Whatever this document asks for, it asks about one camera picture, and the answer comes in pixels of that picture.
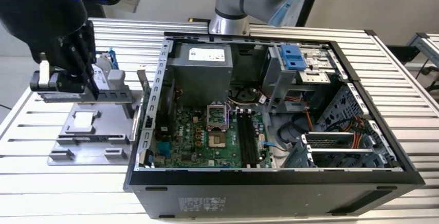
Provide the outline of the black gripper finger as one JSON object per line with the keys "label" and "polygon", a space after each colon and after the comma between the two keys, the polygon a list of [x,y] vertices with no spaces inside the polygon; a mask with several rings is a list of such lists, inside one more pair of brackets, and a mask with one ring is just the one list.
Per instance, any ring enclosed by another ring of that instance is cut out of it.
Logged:
{"label": "black gripper finger", "polygon": [[72,93],[88,92],[90,100],[99,97],[99,88],[94,80],[92,64],[95,56],[95,33],[92,21],[86,21],[83,26],[64,37],[66,58],[70,64],[67,72],[67,91]]}
{"label": "black gripper finger", "polygon": [[39,70],[34,72],[31,77],[31,90],[36,92],[83,93],[84,85],[82,79],[70,75],[66,70],[52,66],[46,53],[38,53],[35,56],[40,63]]}

